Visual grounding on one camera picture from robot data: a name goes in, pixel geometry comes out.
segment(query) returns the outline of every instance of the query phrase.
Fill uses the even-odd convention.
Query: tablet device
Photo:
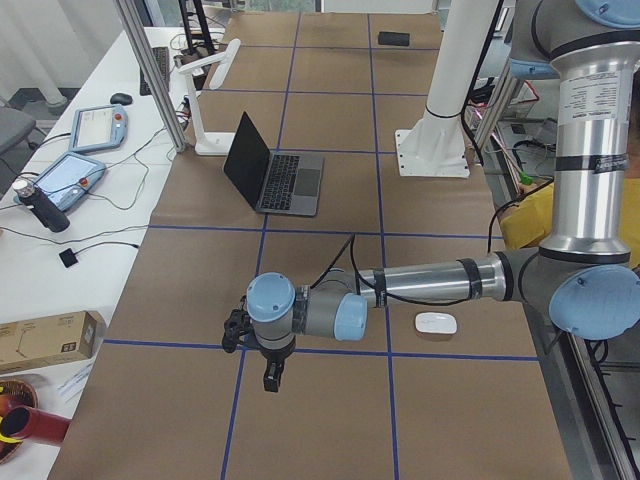
[[[64,212],[102,178],[105,170],[102,162],[67,152],[42,172],[35,184]]]
[[[76,110],[69,150],[87,153],[118,147],[127,133],[127,114],[122,105]]]

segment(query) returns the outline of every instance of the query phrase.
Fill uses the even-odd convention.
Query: table surface
[[[379,47],[378,31],[412,45]],[[270,147],[322,153],[318,215],[258,215],[224,158],[176,156],[50,478],[570,478],[518,304],[443,308],[449,341],[418,335],[410,305],[372,310],[362,342],[298,337],[277,395],[259,353],[221,350],[256,273],[310,283],[351,232],[362,268],[482,256],[493,213],[477,165],[398,175],[394,131],[424,111],[436,17],[238,14],[234,37],[205,126],[234,131],[246,110]]]
[[[149,28],[147,34],[152,46],[168,45],[182,30],[178,28]],[[133,96],[133,103],[125,107],[128,115],[127,137],[115,149],[89,156],[107,166],[130,156],[146,143],[155,132],[163,128],[154,100],[141,97],[138,63],[124,32],[100,61],[94,72],[70,102],[48,137],[71,131],[77,109],[107,105],[115,92]],[[172,72],[170,96],[178,106],[186,93],[184,79]],[[67,151],[69,138],[53,140],[36,151],[25,171],[43,171]],[[0,228],[11,228],[23,233],[50,238],[55,241],[82,239],[96,233],[120,230],[130,226],[144,228],[101,236],[93,240],[67,246],[53,245],[45,241],[25,238],[5,231],[0,236],[0,277],[2,308],[0,323],[8,323],[46,315],[79,310],[96,310],[108,324],[111,321],[125,281],[135,260],[137,250],[117,245],[104,245],[78,256],[79,263],[66,269],[58,253],[67,247],[78,250],[101,241],[123,241],[139,244],[146,232],[149,216],[162,191],[171,161],[175,155],[171,139],[166,131],[138,154],[149,168],[144,189],[135,205],[120,211],[108,202],[86,197],[69,214],[71,226],[61,233],[51,233],[23,207],[0,211]],[[145,169],[133,159],[110,168],[92,190],[106,196],[120,206],[132,203]],[[5,195],[0,207],[13,203],[12,195]],[[0,378],[20,378],[36,388],[41,408],[71,417],[77,407],[79,395],[65,402],[56,387],[84,368],[90,360],[56,365],[46,368],[3,375]],[[58,449],[44,445],[24,444],[16,455],[0,466],[0,476],[14,480],[45,478],[53,464]]]

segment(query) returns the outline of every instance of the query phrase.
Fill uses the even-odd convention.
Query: laptop screen
[[[269,157],[269,147],[244,112],[224,164],[224,173],[252,207],[258,203]]]

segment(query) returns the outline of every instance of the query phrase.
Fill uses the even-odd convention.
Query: laptop
[[[271,152],[244,112],[224,173],[256,212],[313,217],[323,166],[318,155]]]

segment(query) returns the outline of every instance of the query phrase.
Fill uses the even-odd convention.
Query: white table
[[[147,35],[152,46],[169,46],[179,28],[149,28]],[[85,85],[50,132],[49,136],[71,130],[73,115],[78,108],[107,105],[115,92],[133,96],[133,103],[125,110],[129,124],[127,137],[120,148],[90,156],[105,164],[116,163],[132,154],[153,134],[163,128],[160,115],[151,96],[141,97],[138,63],[123,33],[117,38],[98,64]],[[186,94],[184,78],[175,71],[171,76],[170,96],[177,107]],[[25,171],[41,172],[67,150],[69,138],[53,140],[38,150]],[[77,209],[69,213],[71,226],[61,233],[52,233],[23,207],[0,211],[0,227],[65,241],[85,238],[96,233],[120,230],[134,225],[146,225],[156,205],[175,155],[166,131],[138,154],[149,167],[142,194],[133,208],[121,211],[104,200],[85,198]],[[130,159],[109,169],[93,193],[106,196],[116,204],[130,205],[145,169]],[[11,205],[13,195],[0,201],[0,207]],[[66,269],[58,254],[68,247],[101,241],[124,241],[139,244],[146,232],[141,228],[110,236],[101,236],[83,243],[66,246],[53,245],[4,232],[0,236],[0,323],[14,322],[40,316],[78,310],[97,310],[108,324],[135,260],[137,250],[121,245],[102,245],[78,256],[79,263]],[[64,402],[56,387],[72,377],[90,361],[73,362],[46,368],[4,375],[28,381],[37,390],[42,409],[72,417],[80,395]],[[36,480],[46,478],[58,448],[25,443],[6,464],[0,465],[0,478]]]

